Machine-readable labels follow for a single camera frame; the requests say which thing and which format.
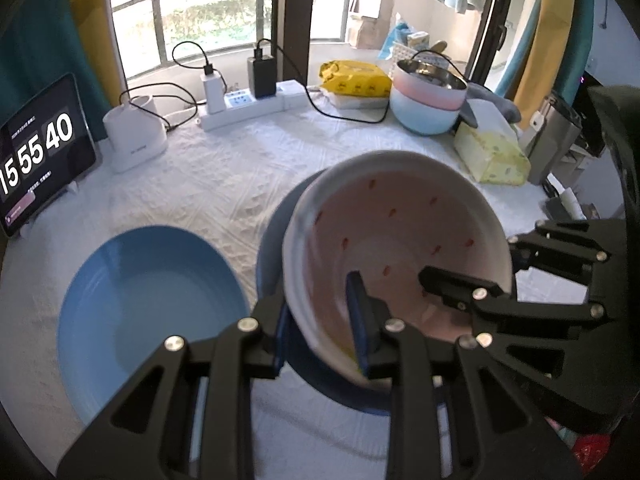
blue plastic bag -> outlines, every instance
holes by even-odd
[[[378,54],[378,59],[391,59],[391,47],[394,46],[394,42],[397,41],[406,45],[406,37],[413,31],[407,22],[398,21],[386,37],[385,43]]]

robotic hand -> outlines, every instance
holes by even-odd
[[[574,431],[609,431],[640,390],[640,292],[632,286],[640,268],[640,145],[625,134],[621,112],[636,107],[640,90],[599,89],[593,98],[620,173],[626,228],[624,220],[541,222],[509,240],[514,272],[533,266],[586,285],[584,304],[521,303],[495,283],[425,267],[417,276],[425,291],[472,316],[472,335],[450,343],[391,317],[359,273],[347,276],[360,368],[391,383],[387,479],[442,478],[443,402],[447,478],[581,478],[543,413]],[[251,378],[277,377],[294,327],[282,283],[252,316],[210,340],[168,338],[68,450],[58,479],[192,478],[196,395],[208,377],[197,478],[252,480]]]

dark blue bowl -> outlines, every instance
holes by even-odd
[[[293,210],[304,190],[322,171],[298,184],[280,203],[262,235],[255,265],[255,286],[258,298],[275,293],[282,275],[282,240]],[[329,368],[307,346],[295,321],[289,327],[287,361],[310,386],[335,402],[375,415],[388,415],[389,394],[356,386]]]

yellow bag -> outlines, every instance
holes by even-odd
[[[320,67],[322,88],[357,97],[389,97],[391,79],[371,63],[334,60]]]

clock display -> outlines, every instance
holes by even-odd
[[[13,235],[96,162],[76,82],[67,74],[0,129],[0,224]]]

